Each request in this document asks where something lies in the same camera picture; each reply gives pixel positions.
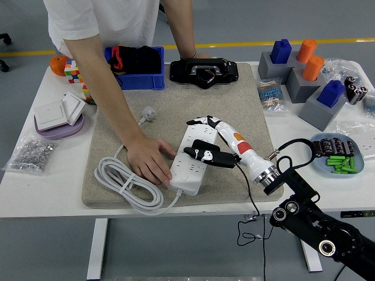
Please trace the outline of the person's right hand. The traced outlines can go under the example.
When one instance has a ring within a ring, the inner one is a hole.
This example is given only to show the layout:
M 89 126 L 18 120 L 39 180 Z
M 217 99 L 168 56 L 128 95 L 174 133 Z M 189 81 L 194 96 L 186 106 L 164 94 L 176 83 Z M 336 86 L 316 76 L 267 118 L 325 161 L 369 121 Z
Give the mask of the person's right hand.
M 176 152 L 170 143 L 160 138 L 140 136 L 126 145 L 127 158 L 137 176 L 147 179 L 155 185 L 170 185 L 172 173 L 161 155 L 175 157 Z

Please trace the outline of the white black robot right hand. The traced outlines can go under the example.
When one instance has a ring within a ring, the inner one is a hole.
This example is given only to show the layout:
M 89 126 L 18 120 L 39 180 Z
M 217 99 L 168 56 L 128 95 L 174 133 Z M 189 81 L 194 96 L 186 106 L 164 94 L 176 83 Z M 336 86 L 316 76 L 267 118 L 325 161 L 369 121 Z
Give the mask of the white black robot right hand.
M 215 129 L 225 144 L 231 149 L 230 153 L 222 152 L 214 144 L 195 140 L 192 147 L 183 151 L 192 159 L 207 165 L 233 168 L 236 164 L 244 165 L 249 172 L 250 180 L 268 186 L 279 173 L 273 162 L 257 155 L 251 145 L 229 124 L 213 116 L 196 118 L 188 121 L 188 125 L 205 124 Z

